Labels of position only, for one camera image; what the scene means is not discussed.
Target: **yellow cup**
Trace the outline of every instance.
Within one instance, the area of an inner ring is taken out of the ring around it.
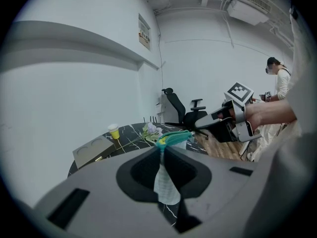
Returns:
[[[117,124],[111,124],[108,126],[108,130],[113,139],[118,139],[120,137],[119,127]]]

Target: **air conditioner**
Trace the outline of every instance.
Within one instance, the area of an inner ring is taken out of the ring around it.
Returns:
[[[227,8],[230,17],[245,21],[251,25],[264,23],[271,7],[263,0],[232,0]]]

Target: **round table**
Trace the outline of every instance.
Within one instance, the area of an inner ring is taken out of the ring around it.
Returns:
[[[164,123],[153,123],[153,124],[156,127],[162,128],[163,134],[167,133],[167,132],[181,131],[182,130],[180,128],[177,128],[177,127],[174,127],[174,126],[171,126],[168,124],[164,124]],[[144,125],[145,125],[145,123],[136,123],[136,124],[130,124],[130,125],[120,127],[119,128],[119,133],[120,133],[119,139],[113,139],[109,132],[107,132],[103,136],[105,138],[107,138],[108,140],[110,140],[112,143],[114,143],[116,149],[118,149],[121,146],[124,146],[124,145],[128,144],[129,142],[133,141],[134,139],[138,138],[139,133],[143,132]],[[114,156],[117,156],[120,154],[128,153],[128,152],[131,152],[134,150],[138,150],[138,149],[142,149],[142,148],[146,148],[146,147],[151,147],[151,146],[154,146],[154,144],[151,142],[144,141],[144,140],[140,139],[140,140],[137,140],[136,142],[133,142],[132,144],[129,144],[129,145],[124,146],[123,148],[121,148],[119,150],[114,151],[107,158],[111,158],[111,157],[114,157]],[[196,139],[194,140],[194,143],[187,141],[186,149],[193,151],[193,152],[207,155],[207,151],[203,148],[203,146]],[[75,161],[74,161],[70,167],[68,177],[70,175],[72,175],[73,173],[75,173],[76,171],[78,171],[78,169],[77,169]],[[166,217],[166,219],[170,222],[171,226],[173,226],[176,222],[175,216],[177,216],[177,213],[178,213],[179,203],[177,203],[175,205],[165,205],[165,204],[162,204],[161,202],[159,202],[158,207],[159,207],[160,211],[163,213],[163,215]]]

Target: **white cup lid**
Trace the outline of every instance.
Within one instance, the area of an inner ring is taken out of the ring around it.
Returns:
[[[108,126],[108,130],[109,131],[115,131],[117,129],[118,129],[118,125],[116,123],[111,124],[111,125]]]

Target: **wooden floor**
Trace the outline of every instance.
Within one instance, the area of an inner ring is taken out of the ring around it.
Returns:
[[[215,137],[208,131],[203,129],[203,132],[209,135],[208,140],[206,140],[206,136],[195,133],[195,138],[204,149],[207,151],[209,156],[216,158],[225,158],[231,160],[241,160],[245,161],[247,157],[247,152],[253,152],[256,149],[256,144],[251,143],[247,149],[247,151],[243,154],[243,156],[239,155],[239,151],[243,145],[241,142],[226,142],[219,143]]]

